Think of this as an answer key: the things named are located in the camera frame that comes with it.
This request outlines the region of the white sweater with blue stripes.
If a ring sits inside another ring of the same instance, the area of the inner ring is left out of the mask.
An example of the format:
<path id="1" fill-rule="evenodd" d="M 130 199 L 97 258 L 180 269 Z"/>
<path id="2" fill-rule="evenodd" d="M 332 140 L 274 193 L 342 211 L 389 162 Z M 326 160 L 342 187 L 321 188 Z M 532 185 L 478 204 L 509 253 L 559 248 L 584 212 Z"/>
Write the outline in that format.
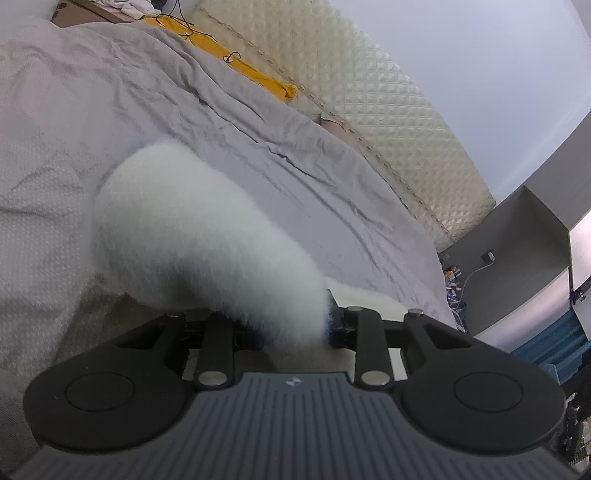
<path id="1" fill-rule="evenodd" d="M 334 368 L 329 292 L 399 320 L 395 300 L 325 277 L 242 187 L 175 141 L 143 147 L 103 173 L 86 234 L 101 285 L 164 312 L 207 309 L 263 338 L 276 368 Z"/>

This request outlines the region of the pink pillow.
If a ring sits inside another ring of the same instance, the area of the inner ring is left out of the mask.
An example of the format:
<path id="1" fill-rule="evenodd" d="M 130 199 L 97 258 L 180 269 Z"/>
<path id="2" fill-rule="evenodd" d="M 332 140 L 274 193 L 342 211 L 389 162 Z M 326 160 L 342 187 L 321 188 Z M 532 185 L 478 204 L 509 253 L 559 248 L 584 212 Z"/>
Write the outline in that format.
<path id="1" fill-rule="evenodd" d="M 356 143 L 358 142 L 356 134 L 351 133 L 346 127 L 342 126 L 342 124 L 337 121 L 321 117 L 320 120 L 318 120 L 318 125 L 349 146 L 356 146 Z"/>

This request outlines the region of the yellow garment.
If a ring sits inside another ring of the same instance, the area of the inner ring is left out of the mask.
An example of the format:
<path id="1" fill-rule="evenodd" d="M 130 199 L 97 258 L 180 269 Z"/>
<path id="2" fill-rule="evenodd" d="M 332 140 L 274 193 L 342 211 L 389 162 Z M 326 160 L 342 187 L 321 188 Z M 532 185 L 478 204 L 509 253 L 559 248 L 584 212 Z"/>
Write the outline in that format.
<path id="1" fill-rule="evenodd" d="M 297 98 L 297 86 L 276 80 L 273 77 L 266 76 L 242 60 L 242 54 L 238 51 L 231 51 L 219 44 L 214 36 L 198 30 L 192 23 L 166 14 L 160 14 L 157 17 L 144 17 L 142 21 L 150 26 L 158 27 L 179 36 L 184 41 L 190 43 L 193 47 L 204 50 L 218 60 L 231 67 L 236 72 L 249 78 L 260 87 L 269 91 L 274 97 L 290 103 Z"/>

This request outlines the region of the cream quilted headboard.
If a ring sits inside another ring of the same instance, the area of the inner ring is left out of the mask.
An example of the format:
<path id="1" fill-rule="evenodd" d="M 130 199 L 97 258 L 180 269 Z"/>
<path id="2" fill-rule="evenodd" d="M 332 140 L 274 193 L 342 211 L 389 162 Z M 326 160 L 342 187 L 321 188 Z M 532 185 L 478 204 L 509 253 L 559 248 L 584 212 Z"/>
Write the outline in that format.
<path id="1" fill-rule="evenodd" d="M 297 86 L 291 107 L 337 121 L 439 250 L 496 202 L 451 128 L 399 65 L 328 1 L 200 1 L 191 22 Z"/>

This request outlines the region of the grey bed cover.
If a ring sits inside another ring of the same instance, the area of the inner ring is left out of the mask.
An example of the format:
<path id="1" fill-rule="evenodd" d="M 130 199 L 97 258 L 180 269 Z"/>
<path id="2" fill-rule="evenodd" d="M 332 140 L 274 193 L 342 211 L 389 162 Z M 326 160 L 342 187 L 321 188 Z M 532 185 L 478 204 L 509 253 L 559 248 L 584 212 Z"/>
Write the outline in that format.
<path id="1" fill-rule="evenodd" d="M 435 247 L 368 161 L 173 34 L 1 32 L 1 467 L 27 384 L 164 312 L 235 315 L 252 371 L 351 371 L 329 297 L 455 321 Z"/>

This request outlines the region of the white crumpled cloth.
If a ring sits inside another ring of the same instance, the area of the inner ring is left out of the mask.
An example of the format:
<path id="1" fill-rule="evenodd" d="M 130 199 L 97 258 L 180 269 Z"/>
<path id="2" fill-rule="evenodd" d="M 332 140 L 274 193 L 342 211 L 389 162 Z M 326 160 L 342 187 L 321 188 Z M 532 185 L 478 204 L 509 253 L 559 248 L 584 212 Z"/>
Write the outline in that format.
<path id="1" fill-rule="evenodd" d="M 144 17 L 157 17 L 161 14 L 149 0 L 99 0 L 97 4 L 114 10 L 119 10 L 133 20 Z"/>

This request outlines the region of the brown cardboard box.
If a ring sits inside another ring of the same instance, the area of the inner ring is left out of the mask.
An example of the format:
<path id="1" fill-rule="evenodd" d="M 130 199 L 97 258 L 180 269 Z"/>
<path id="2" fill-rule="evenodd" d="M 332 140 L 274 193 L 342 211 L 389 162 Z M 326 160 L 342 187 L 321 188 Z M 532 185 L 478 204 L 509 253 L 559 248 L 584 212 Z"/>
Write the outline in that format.
<path id="1" fill-rule="evenodd" d="M 96 22 L 125 24 L 133 22 L 133 19 L 119 11 L 108 11 L 91 1 L 59 1 L 51 22 L 60 28 L 66 28 Z"/>

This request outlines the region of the grey wall cabinet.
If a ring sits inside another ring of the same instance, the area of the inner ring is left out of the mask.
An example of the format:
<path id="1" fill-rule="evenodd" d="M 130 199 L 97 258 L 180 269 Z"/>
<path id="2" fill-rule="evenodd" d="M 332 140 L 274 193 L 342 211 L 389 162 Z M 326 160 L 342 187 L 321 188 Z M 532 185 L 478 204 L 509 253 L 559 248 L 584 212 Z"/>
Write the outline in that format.
<path id="1" fill-rule="evenodd" d="M 440 255 L 461 279 L 468 332 L 512 352 L 566 313 L 590 277 L 590 120 L 479 225 Z"/>

